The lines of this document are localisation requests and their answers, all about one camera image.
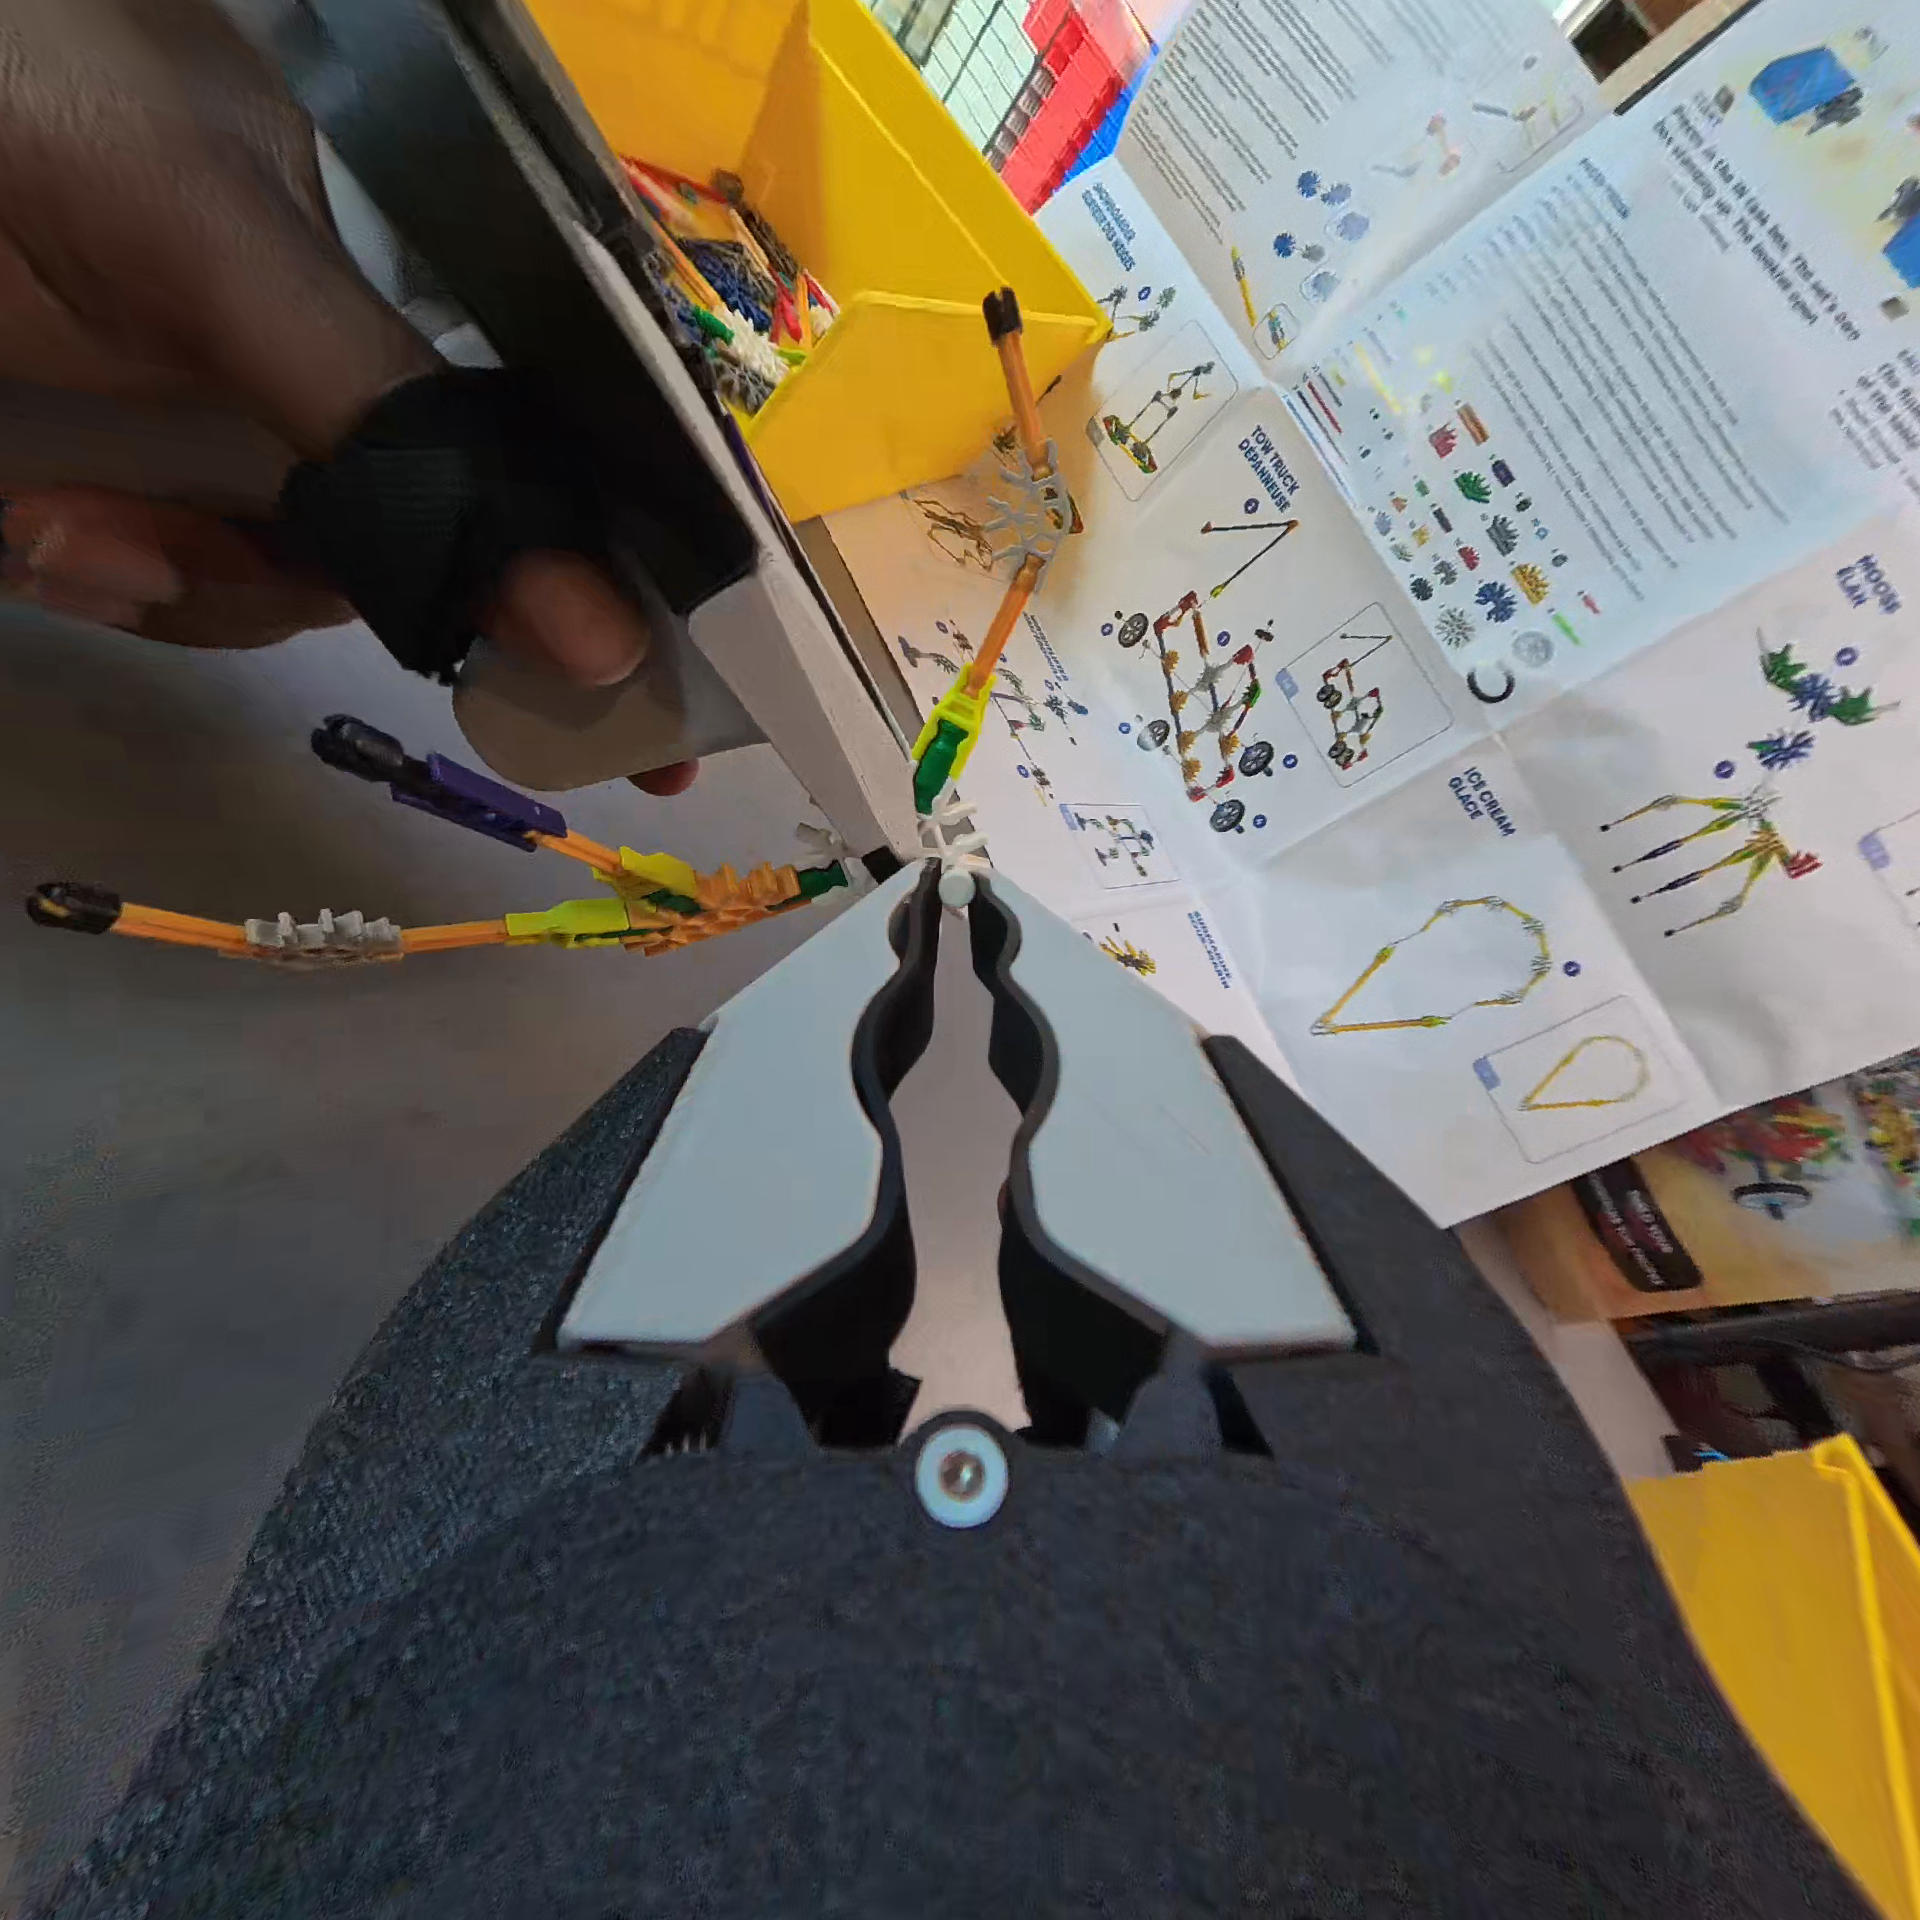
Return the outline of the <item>yellow plastic bin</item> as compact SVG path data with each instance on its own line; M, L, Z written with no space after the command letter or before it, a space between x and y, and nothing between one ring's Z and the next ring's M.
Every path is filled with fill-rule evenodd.
M1920 1915L1920 1550L1854 1438L1624 1485L1699 1660L1880 1915Z
M1044 392L1100 308L853 0L534 0L588 125L664 176L734 176L837 318L745 421L780 505L829 520L965 472L1005 428L980 295L1019 291Z

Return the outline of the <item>red plastic crates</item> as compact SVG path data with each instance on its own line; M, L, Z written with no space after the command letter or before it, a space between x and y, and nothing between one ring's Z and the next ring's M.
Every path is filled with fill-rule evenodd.
M1156 44L1122 0L1032 0L1029 32L1038 44L1044 97L991 176L1024 213L1038 213Z

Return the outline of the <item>toy construction model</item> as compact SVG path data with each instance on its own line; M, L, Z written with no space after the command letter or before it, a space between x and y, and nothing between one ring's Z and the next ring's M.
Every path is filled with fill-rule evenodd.
M1024 308L1013 291L980 295L980 325L998 351L1005 400L1013 400L1013 430L1005 430L1005 492L991 499L991 532L1013 541L1019 575L991 608L991 625L980 648L955 670L949 691L931 706L911 759L915 759L915 815L919 815L919 850L939 865L939 897L949 912L969 912L980 877L987 877L987 838L969 831L969 805L955 797L955 776L969 759L969 745L987 724L991 670L1005 653L1005 638L1019 632L1029 598L1044 581L1044 563L1058 558L1062 532L1075 532L1075 499L1058 480L1058 448L1044 440L1029 358L1024 358ZM417 805L424 818L445 818L453 831L476 831L484 842L501 842L509 850L560 850L568 865L587 865L599 889L599 897L568 897L538 915L501 915L501 921L459 921L459 925L393 925L367 921L356 912L346 915L271 915L271 921L198 921L172 915L154 904L123 904L110 889L78 882L43 882L30 890L30 921L86 940L139 940L172 950L212 950L225 962L259 962L259 965L376 965L376 962L410 962L410 956L453 956L453 950L643 950L668 956L712 940L727 940L740 925L761 925L770 915L790 915L802 904L815 904L829 890L853 889L853 860L829 860L811 871L793 865L754 865L754 871L712 871L668 850L629 850L587 842L560 826L554 805L515 797L446 755L410 755L393 732L376 732L356 716L329 716L314 732L314 755L337 775L353 775L361 784L380 784L398 805Z

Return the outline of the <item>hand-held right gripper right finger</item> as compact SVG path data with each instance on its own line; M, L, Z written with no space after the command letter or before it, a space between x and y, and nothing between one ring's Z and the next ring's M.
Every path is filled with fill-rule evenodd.
M1029 1377L1349 1350L1355 1330L1203 1037L1089 940L980 882L969 972L1019 1101L998 1300Z

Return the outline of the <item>blue plastic crates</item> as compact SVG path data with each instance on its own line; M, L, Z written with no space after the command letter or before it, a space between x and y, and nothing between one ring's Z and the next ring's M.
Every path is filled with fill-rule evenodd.
M1096 130L1083 134L1075 170L1089 170L1096 161L1106 161L1106 151L1120 147L1122 112L1128 112L1128 103L1139 97L1153 61L1156 61L1156 56L1145 56L1145 61L1133 67L1133 79L1114 97L1114 109L1096 120Z

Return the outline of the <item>grey desk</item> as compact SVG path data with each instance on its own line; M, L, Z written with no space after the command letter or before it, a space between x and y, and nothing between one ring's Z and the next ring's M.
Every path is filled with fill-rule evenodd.
M8 1915L1686 1915L1692 1702L1614 1469L1325 1127L1362 1350L1256 1451L646 1457L534 1356L635 972L8 981Z

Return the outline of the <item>pile of toy pieces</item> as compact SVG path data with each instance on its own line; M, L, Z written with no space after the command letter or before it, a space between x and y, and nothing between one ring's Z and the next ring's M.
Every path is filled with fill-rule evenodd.
M712 375L721 409L754 421L838 325L837 295L761 215L745 176L718 170L701 182L629 151L618 170L635 194L643 280L664 330Z

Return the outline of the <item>toy instruction sheet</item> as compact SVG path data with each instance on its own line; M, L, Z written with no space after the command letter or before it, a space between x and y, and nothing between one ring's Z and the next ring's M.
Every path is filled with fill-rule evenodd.
M1440 1227L1912 1052L1912 5L1185 5L931 849Z

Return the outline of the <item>gridded glass window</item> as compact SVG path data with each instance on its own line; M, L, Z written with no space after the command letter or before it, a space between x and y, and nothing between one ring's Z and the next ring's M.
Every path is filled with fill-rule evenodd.
M1029 0L870 0L872 21L931 88L949 120L987 167L1005 167L1029 112L1038 109L1038 44Z

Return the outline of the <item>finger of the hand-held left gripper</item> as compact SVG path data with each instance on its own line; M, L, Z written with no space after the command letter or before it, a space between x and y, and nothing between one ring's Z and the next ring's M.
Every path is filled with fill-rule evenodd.
M693 442L643 467L680 505L701 480L718 486L721 505L734 505L734 532L752 545L745 575L693 598L689 612L664 604L664 563L643 563L654 648L622 688L599 688L595 710L568 724L568 788L761 741L857 860L915 860L919 815L899 724L870 688L740 421L701 392L614 251L587 226L568 245L635 351L643 389L668 403Z

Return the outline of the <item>colourful toy set box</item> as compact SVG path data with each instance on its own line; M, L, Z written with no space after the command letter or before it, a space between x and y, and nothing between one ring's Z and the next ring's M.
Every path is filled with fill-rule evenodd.
M1570 1322L1863 1300L1920 1285L1920 1059L1707 1117L1502 1208Z

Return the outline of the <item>person's left hand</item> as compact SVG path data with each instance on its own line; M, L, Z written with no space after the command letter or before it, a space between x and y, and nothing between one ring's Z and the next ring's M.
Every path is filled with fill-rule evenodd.
M614 688L635 604L538 545L501 389L356 274L318 130L225 5L0 5L8 593L162 648L361 617Z

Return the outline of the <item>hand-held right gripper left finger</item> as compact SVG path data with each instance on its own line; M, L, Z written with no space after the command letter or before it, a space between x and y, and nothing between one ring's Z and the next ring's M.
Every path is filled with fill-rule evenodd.
M845 1258L882 1208L886 1142L857 1023L905 981L905 871L734 994L560 1307L560 1350L689 1356Z

